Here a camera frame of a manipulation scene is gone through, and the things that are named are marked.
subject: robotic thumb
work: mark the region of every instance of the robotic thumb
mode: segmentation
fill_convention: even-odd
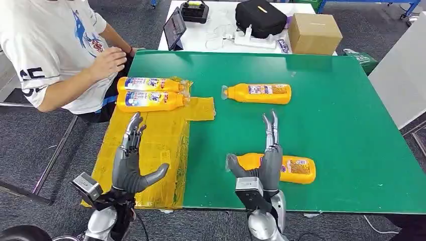
[[[227,154],[227,167],[231,170],[236,178],[239,177],[259,177],[258,169],[245,170],[235,154]]]
[[[154,171],[150,174],[140,176],[137,182],[137,192],[142,192],[147,187],[161,180],[164,176],[166,176],[167,170],[169,169],[169,164],[163,163],[161,164],[157,171]]]

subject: blue metal frame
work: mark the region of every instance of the blue metal frame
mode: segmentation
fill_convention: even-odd
[[[317,13],[321,13],[323,11],[324,6],[326,5],[326,2],[358,2],[358,3],[377,3],[377,2],[381,2],[381,3],[408,3],[410,4],[410,8],[407,9],[407,11],[405,12],[405,14],[401,15],[401,17],[403,16],[404,18],[408,17],[412,11],[415,9],[415,7],[417,7],[417,5],[419,4],[421,0],[392,0],[391,2],[389,1],[384,1],[384,0],[323,0],[323,2],[321,3],[321,5],[319,6]]]

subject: white t-shirt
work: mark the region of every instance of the white t-shirt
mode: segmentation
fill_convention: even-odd
[[[83,0],[0,0],[0,23],[0,45],[35,107],[48,85],[89,67],[108,47],[99,36],[106,21]],[[116,75],[92,85],[63,108],[74,114],[99,110]]]

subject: floor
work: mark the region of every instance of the floor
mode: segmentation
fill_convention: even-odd
[[[159,0],[155,10],[149,1],[142,0],[89,0],[89,3],[133,46],[157,48],[169,0]],[[406,31],[405,23],[398,20],[402,12],[396,4],[387,7],[384,4],[327,3],[324,10],[325,14],[334,15],[344,36],[339,54],[344,48],[350,48],[367,52],[377,60],[382,59]],[[14,91],[8,101],[25,100],[19,91]],[[32,189],[71,118],[72,115],[65,111],[40,113],[31,108],[0,108],[1,180]],[[108,124],[87,125],[78,120],[42,189],[43,196],[55,199],[52,206],[27,202],[1,192],[0,229],[32,224],[51,236],[83,232],[91,210],[79,205],[81,199],[69,181],[83,171],[92,172],[107,127]],[[421,153],[411,139],[407,142],[426,171]],[[145,221],[150,240],[250,240],[244,212],[137,212]],[[288,219],[285,234],[290,240],[384,241],[393,236],[374,232],[360,215],[321,214],[306,218],[301,213],[289,213]],[[398,230],[381,216],[369,219],[379,230]],[[301,236],[304,233],[316,235]],[[144,239],[140,223],[135,222],[128,240]]]

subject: yellow bottle on table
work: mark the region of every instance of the yellow bottle on table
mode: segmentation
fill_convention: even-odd
[[[118,90],[137,91],[170,91],[188,93],[190,81],[180,78],[141,78],[121,77],[118,81]]]
[[[238,102],[269,104],[287,104],[291,99],[288,84],[237,84],[222,86],[222,99],[234,99]]]
[[[262,162],[263,154],[248,153],[238,156],[238,163],[245,169],[258,168]],[[283,156],[280,181],[309,184],[315,180],[315,163],[306,157]]]
[[[189,102],[189,96],[169,91],[119,91],[117,107],[122,112],[173,110]]]

